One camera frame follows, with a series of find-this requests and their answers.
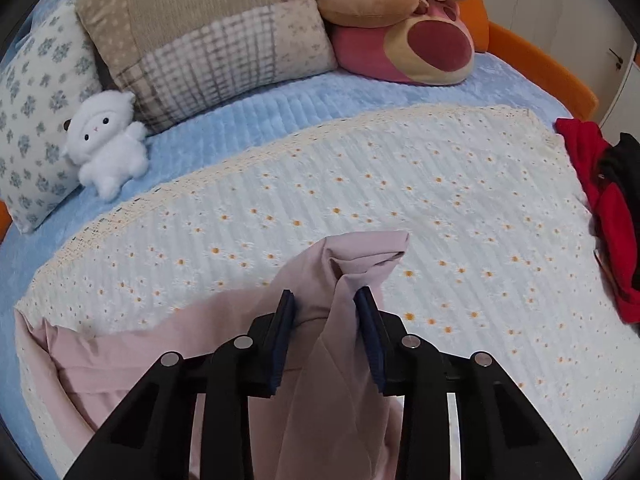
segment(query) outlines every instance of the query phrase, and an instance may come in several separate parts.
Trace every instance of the metal screw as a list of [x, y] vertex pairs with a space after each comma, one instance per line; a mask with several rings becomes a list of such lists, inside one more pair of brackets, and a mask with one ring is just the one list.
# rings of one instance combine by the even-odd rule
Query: metal screw
[[484, 352], [480, 352], [476, 354], [476, 357], [474, 357], [474, 360], [480, 366], [489, 366], [491, 365], [491, 363], [494, 362], [494, 360], [491, 359], [491, 356], [489, 354], [485, 354]]
[[402, 338], [402, 346], [418, 348], [418, 346], [420, 346], [420, 338], [415, 335], [406, 335]]
[[167, 352], [160, 358], [160, 364], [166, 367], [174, 366], [178, 364], [179, 360], [180, 360], [180, 356], [177, 353]]
[[247, 335], [241, 335], [240, 337], [237, 337], [236, 340], [234, 341], [234, 346], [239, 350], [245, 350], [247, 348], [251, 348], [252, 344], [254, 344], [254, 340]]

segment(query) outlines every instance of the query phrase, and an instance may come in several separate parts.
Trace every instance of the blue bedsheet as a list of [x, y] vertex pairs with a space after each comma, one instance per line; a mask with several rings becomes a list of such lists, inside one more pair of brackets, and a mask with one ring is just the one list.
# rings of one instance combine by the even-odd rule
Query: blue bedsheet
[[[118, 200], [307, 126], [420, 103], [530, 108], [549, 127], [556, 118], [570, 116], [553, 97], [491, 54], [477, 56], [473, 74], [453, 87], [409, 86], [333, 72], [246, 94], [149, 139], [149, 172], [125, 184]], [[36, 232], [20, 235], [13, 226], [0, 245], [0, 414], [44, 480], [57, 476], [20, 392], [12, 309], [35, 271], [86, 222], [112, 207], [93, 189], [76, 190]]]

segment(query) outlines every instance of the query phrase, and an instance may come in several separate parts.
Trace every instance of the white pillow with blue flowers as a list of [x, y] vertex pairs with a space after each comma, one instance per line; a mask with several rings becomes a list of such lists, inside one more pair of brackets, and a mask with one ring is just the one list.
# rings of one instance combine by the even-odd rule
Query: white pillow with blue flowers
[[0, 198], [20, 232], [38, 227], [78, 186], [60, 155], [63, 123], [101, 90], [93, 45], [64, 1], [0, 74]]

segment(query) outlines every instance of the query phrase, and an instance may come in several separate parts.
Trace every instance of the white plush toy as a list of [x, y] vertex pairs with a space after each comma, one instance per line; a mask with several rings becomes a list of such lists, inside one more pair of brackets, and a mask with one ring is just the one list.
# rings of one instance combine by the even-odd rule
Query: white plush toy
[[73, 119], [65, 122], [67, 130], [63, 154], [80, 166], [80, 184], [94, 184], [101, 199], [110, 202], [130, 178], [146, 173], [146, 127], [132, 123], [131, 92], [106, 91], [89, 97]]

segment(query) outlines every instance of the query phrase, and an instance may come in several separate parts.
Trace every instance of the red cloth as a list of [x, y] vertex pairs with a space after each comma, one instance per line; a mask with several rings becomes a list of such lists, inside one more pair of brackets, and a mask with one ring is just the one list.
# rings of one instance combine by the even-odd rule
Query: red cloth
[[631, 212], [620, 188], [598, 177], [598, 162], [610, 144], [602, 138], [595, 123], [558, 119], [556, 130], [564, 137], [591, 212], [599, 220], [600, 236], [607, 244], [610, 271], [616, 280], [614, 293], [620, 317], [627, 323], [640, 322], [640, 291], [631, 286], [638, 264], [638, 244]]

